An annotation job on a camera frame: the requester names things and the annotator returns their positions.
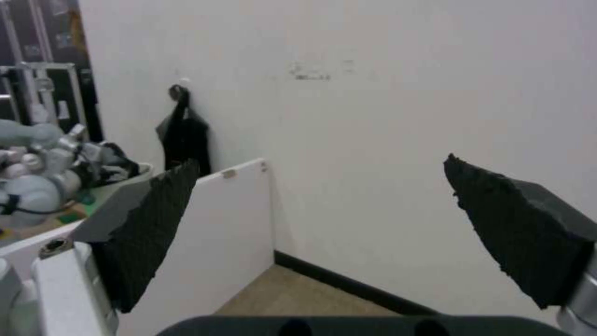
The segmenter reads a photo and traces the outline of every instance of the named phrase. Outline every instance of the black baseboard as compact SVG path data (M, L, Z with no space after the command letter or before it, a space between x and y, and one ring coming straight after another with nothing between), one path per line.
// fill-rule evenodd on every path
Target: black baseboard
M273 260L276 265L290 268L293 271L308 276L319 282L325 283L355 295L359 298L371 301L378 306L393 310L402 315L438 315L439 313L431 308L408 301L396 295L384 292L375 287L355 281L338 273L326 270L325 268L309 264L293 256L280 251L274 251Z

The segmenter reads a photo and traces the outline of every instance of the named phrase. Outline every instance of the carpet floor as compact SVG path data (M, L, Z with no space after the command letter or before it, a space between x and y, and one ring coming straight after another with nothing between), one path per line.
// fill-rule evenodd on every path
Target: carpet floor
M397 316L394 311L277 265L220 308L223 316Z

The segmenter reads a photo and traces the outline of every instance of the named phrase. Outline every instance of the green object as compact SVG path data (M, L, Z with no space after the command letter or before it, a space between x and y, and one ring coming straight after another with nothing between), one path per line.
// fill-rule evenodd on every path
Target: green object
M79 219L83 219L83 218L84 217L81 216L81 214L78 212L69 212L66 215L59 216L58 220L60 222L62 222L63 224L69 224L69 223L76 222Z

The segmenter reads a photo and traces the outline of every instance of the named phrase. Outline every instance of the black bag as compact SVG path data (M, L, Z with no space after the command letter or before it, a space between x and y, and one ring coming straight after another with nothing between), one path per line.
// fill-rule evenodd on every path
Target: black bag
M177 102L176 107L155 129L164 147L165 170L194 158L199 162L200 176L211 174L207 148L209 125L189 107L190 93L186 88L173 85L169 93Z

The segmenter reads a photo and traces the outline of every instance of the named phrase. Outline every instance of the black cable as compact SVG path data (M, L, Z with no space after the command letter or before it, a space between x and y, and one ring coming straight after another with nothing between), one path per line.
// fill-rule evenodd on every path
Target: black cable
M33 215L53 215L55 213L59 213L62 211L67 211L68 209L70 209L71 207L73 207L76 204L75 201L70 201L70 204L67 206L63 206L61 208L58 208L56 210L52 210L52 211L36 211L36 210L29 210L29 209L23 209L21 207L16 207L14 209L14 211L19 211L19 212L24 212L24 213L31 213ZM0 207L5 207L8 206L8 204L6 203L0 203Z

